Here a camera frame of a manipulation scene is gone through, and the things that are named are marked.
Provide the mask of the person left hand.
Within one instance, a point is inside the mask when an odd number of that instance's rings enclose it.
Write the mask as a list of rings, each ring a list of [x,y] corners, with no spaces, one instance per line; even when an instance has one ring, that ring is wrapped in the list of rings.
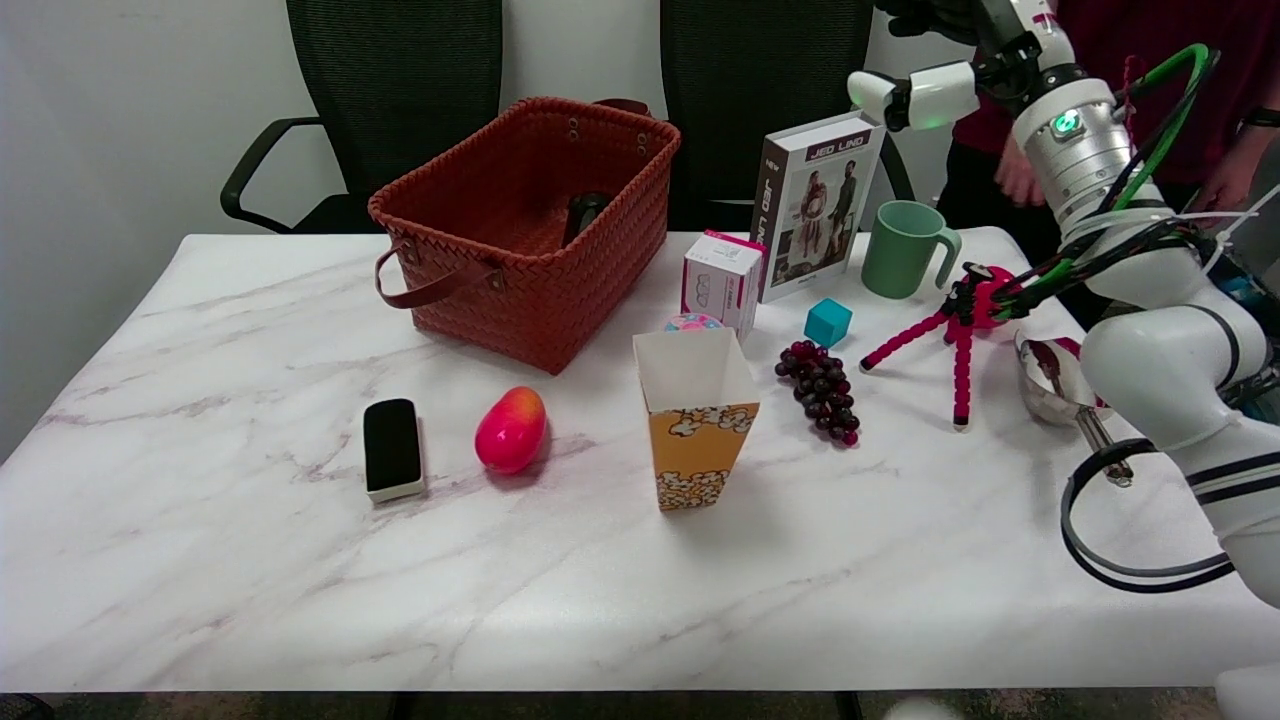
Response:
[[[1188,211],[1233,211],[1251,196],[1257,158],[1235,149],[1225,154],[1201,186]]]

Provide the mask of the person right hand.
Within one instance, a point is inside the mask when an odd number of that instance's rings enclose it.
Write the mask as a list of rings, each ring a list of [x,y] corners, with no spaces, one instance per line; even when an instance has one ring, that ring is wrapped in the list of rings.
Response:
[[[1034,169],[1012,133],[1009,135],[1004,145],[995,182],[1016,208],[1044,206],[1044,193]]]

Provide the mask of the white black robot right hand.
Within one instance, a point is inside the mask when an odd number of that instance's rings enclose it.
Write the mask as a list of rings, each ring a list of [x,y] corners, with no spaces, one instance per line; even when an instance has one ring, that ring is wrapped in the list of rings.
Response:
[[[987,96],[1014,114],[1068,83],[1085,78],[1047,1],[878,1],[895,37],[934,32],[977,47],[970,61],[891,78],[856,70],[847,78],[852,105],[890,132],[933,129],[974,113]]]

